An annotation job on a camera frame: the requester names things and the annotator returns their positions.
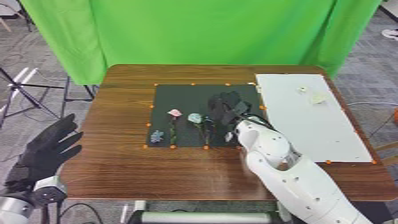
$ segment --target wooden table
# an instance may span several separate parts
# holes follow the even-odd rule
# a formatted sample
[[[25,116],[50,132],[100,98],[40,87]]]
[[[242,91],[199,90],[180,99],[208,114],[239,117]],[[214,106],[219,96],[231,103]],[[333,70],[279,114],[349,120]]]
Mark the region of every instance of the wooden table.
[[[116,65],[84,123],[84,151],[63,179],[71,198],[146,200],[274,200],[247,170],[239,149],[144,149],[157,84],[246,84],[256,73],[326,74],[311,66]],[[354,201],[398,196],[388,170],[327,79],[377,164],[322,164]]]

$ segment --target gray floor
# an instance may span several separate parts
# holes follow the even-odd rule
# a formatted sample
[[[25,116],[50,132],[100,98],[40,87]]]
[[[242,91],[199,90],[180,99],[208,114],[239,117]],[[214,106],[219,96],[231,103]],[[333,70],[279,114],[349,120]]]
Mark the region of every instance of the gray floor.
[[[57,58],[48,48],[47,42],[34,31],[29,33],[25,22],[22,20],[8,20],[9,26],[15,30],[8,33],[0,27],[0,65],[13,75],[18,74],[25,67],[40,67],[45,78],[36,76],[31,83],[64,85],[66,72],[59,65]],[[395,21],[388,18],[384,13],[377,12],[368,25],[361,40],[347,58],[347,64],[340,70],[340,76],[334,80],[345,100],[352,102],[395,102],[398,103],[398,41],[386,39],[381,31],[386,28],[397,28]],[[8,84],[0,79],[0,107],[6,99]],[[40,96],[41,90],[31,90],[32,94]],[[73,97],[86,97],[82,87],[73,86]],[[47,97],[47,105],[59,111],[63,92],[54,90]],[[29,106],[20,96],[15,99],[13,111]],[[89,103],[73,102],[68,105],[68,113],[77,113],[79,122],[84,121],[89,110]],[[374,132],[375,128],[384,123],[395,111],[393,106],[356,105],[352,112],[361,123],[366,134]],[[54,118],[41,111],[31,111],[8,119],[4,129],[0,130],[0,181],[15,159],[11,158],[24,150],[27,141],[32,139],[38,132],[52,124]],[[381,146],[393,141],[398,141],[398,128],[393,122],[377,132],[372,138],[374,146]],[[381,157],[397,155],[398,149],[381,153]],[[398,179],[398,167],[388,167],[393,179]],[[121,216],[121,207],[127,201],[86,201],[98,208],[105,223],[118,223]],[[265,202],[153,202],[150,209],[159,211],[171,211],[175,209],[187,209],[189,211],[249,211],[258,212],[272,209]],[[398,211],[398,201],[388,202],[391,212]],[[79,207],[68,214],[64,223],[84,223],[96,221],[87,208]],[[32,222],[40,223],[38,214]]]

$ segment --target green screen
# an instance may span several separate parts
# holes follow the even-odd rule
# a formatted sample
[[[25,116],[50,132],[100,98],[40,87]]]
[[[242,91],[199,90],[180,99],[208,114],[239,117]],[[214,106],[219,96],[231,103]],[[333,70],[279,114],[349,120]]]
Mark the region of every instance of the green screen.
[[[114,64],[318,65],[334,77],[379,3],[24,0],[77,84]]]

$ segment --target black glove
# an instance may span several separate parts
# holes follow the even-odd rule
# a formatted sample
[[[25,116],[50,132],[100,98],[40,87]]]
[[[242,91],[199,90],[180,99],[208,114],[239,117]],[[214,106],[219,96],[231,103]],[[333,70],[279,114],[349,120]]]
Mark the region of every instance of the black glove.
[[[63,163],[82,151],[82,145],[70,147],[84,133],[66,138],[79,127],[73,120],[75,114],[54,123],[27,145],[6,180],[6,187],[15,192],[32,189],[36,182],[55,175]]]
[[[210,118],[223,122],[223,125],[233,123],[240,116],[251,111],[251,103],[242,101],[240,94],[221,93],[208,100]]]

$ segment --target black mat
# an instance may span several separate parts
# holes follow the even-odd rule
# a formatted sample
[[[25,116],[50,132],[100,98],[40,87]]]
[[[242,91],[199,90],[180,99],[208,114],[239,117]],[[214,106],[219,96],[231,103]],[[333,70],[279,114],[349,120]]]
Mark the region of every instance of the black mat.
[[[169,147],[171,146],[171,115],[167,112],[178,109],[183,116],[176,121],[176,135],[178,147],[203,147],[205,141],[201,138],[199,130],[189,122],[191,113],[208,114],[208,99],[215,94],[223,92],[237,91],[240,93],[242,100],[253,104],[253,114],[263,116],[260,110],[260,94],[256,87],[253,85],[160,85],[157,86],[155,93],[155,108],[151,114],[151,127],[148,132],[148,145],[150,147]],[[160,143],[151,143],[151,134],[160,130],[164,135],[164,141]],[[228,133],[228,128],[215,123],[215,137],[210,146],[231,146],[235,143],[226,143],[224,136]]]

